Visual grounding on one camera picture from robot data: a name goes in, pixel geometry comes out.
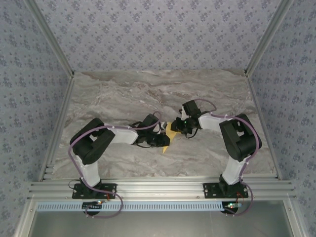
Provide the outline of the grey metal panel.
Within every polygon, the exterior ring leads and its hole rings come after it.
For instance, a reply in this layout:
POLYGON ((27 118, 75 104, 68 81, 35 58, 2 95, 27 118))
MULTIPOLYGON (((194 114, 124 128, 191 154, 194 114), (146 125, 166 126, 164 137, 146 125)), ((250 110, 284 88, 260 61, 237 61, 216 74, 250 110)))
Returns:
POLYGON ((284 216, 262 212, 123 212, 106 220, 81 212, 38 212, 28 237, 294 237, 284 216))

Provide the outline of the aluminium side rail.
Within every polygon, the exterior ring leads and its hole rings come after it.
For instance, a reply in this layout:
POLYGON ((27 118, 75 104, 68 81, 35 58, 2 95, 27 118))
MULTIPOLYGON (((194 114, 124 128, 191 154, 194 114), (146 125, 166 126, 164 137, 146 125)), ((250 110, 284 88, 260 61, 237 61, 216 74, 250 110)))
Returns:
POLYGON ((49 142, 48 149, 43 160, 43 164, 41 166, 41 170, 38 177, 39 182, 42 182, 44 180, 46 169, 50 165, 52 165, 55 161, 55 154, 59 148, 60 139, 61 139, 62 132, 64 129, 67 111, 69 108, 69 102, 70 102, 73 88, 74 88, 74 76, 72 75, 70 76, 70 79, 66 88, 66 92, 65 92, 65 95, 60 107, 60 111, 57 117, 55 128, 53 130, 53 134, 49 142))
POLYGON ((247 77, 247 84, 248 84, 248 87, 250 89, 250 92, 251 92, 251 95, 252 95, 252 99, 254 101, 254 104, 255 104, 255 107, 256 107, 256 110, 257 110, 257 113, 258 113, 258 116, 259 116, 259 120, 260 120, 262 129, 263 129, 263 132, 265 134, 265 137, 266 137, 267 145, 269 147, 272 160, 274 162, 274 167, 275 167, 275 170, 276 170, 276 177, 279 180, 283 180, 281 169, 279 167, 278 160, 277 160, 276 154, 275 154, 274 149, 273 149, 273 145, 272 145, 272 142, 271 142, 271 139, 270 139, 270 136, 269 136, 269 132, 268 132, 265 120, 264 120, 264 116, 263 116, 263 113, 261 111, 261 107, 260 107, 258 98, 256 96, 255 88, 253 86, 253 83, 252 83, 251 79, 248 78, 248 77, 247 77))

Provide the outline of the aluminium frame post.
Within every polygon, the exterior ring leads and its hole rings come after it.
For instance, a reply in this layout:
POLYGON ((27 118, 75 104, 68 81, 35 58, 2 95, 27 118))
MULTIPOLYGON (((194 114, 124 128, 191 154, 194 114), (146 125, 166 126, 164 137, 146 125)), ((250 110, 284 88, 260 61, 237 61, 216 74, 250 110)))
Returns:
POLYGON ((280 0, 274 14, 272 15, 262 37, 260 38, 257 47, 252 54, 246 68, 245 75, 250 77, 260 62, 264 52, 272 41, 275 33, 282 24, 286 14, 288 13, 290 7, 292 6, 294 0, 280 0))
POLYGON ((37 211, 37 202, 28 199, 25 203, 18 226, 13 237, 28 237, 31 231, 32 222, 37 211))
POLYGON ((294 205, 293 200, 287 199, 283 201, 286 216, 288 218, 293 237, 305 237, 301 220, 299 219, 298 210, 294 205))
POLYGON ((52 32, 51 28, 49 27, 44 15, 42 14, 40 8, 38 7, 35 0, 23 0, 26 7, 30 11, 31 15, 33 16, 35 22, 37 23, 38 27, 40 28, 41 32, 43 33, 46 41, 50 45, 53 53, 57 57, 61 67, 64 69, 65 73, 68 77, 73 77, 73 70, 64 54, 62 48, 60 47, 57 38, 55 37, 54 33, 52 32))

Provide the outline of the right controller board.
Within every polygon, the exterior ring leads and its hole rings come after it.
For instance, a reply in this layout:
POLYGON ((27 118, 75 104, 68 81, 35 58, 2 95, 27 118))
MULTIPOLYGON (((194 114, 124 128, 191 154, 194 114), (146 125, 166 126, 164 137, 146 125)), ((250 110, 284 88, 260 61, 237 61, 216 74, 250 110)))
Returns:
POLYGON ((236 214, 238 209, 242 207, 241 203, 238 202, 232 202, 232 201, 224 201, 222 202, 223 206, 223 213, 225 214, 236 214))

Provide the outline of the pale yellow paper sheet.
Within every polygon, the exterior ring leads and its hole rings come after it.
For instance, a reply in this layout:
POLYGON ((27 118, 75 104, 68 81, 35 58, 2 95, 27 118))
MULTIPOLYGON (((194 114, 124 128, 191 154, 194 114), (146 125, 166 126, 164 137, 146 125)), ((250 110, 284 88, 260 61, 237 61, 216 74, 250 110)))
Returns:
POLYGON ((171 130, 171 122, 167 122, 166 124, 166 128, 165 128, 165 133, 166 135, 169 137, 170 142, 169 144, 171 144, 171 141, 174 139, 174 137, 178 134, 178 132, 171 130))

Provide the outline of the controller board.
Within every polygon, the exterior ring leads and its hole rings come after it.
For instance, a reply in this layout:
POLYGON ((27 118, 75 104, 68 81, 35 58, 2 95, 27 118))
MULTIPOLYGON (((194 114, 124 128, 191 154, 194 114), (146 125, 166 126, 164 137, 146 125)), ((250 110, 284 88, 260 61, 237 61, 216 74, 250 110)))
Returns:
POLYGON ((102 203, 97 201, 83 202, 81 208, 84 211, 99 211, 102 209, 102 203))
POLYGON ((224 201, 222 202, 223 206, 223 213, 225 214, 236 214, 238 209, 242 207, 241 203, 238 202, 232 202, 232 201, 224 201))

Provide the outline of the left controller board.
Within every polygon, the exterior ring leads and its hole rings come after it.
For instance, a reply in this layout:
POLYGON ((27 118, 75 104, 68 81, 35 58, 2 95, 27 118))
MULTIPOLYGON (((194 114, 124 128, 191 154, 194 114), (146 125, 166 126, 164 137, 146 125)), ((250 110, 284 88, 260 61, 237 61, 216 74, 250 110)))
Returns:
POLYGON ((97 201, 83 202, 81 208, 84 211, 99 211, 102 209, 102 203, 97 201))

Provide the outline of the aluminium cross rail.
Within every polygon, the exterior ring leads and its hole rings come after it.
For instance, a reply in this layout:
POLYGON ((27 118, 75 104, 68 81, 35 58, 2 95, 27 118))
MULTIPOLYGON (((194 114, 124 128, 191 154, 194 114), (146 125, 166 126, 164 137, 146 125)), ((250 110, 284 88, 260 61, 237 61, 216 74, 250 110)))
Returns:
MULTIPOLYGON (((204 200, 203 183, 215 182, 212 178, 154 178, 154 179, 114 179, 109 183, 116 183, 117 194, 125 201, 170 201, 170 200, 204 200)), ((272 178, 245 179, 253 192, 254 200, 286 200, 297 197, 294 186, 290 181, 272 178)), ((68 181, 46 180, 31 184, 29 199, 35 200, 70 200, 72 190, 68 181)))

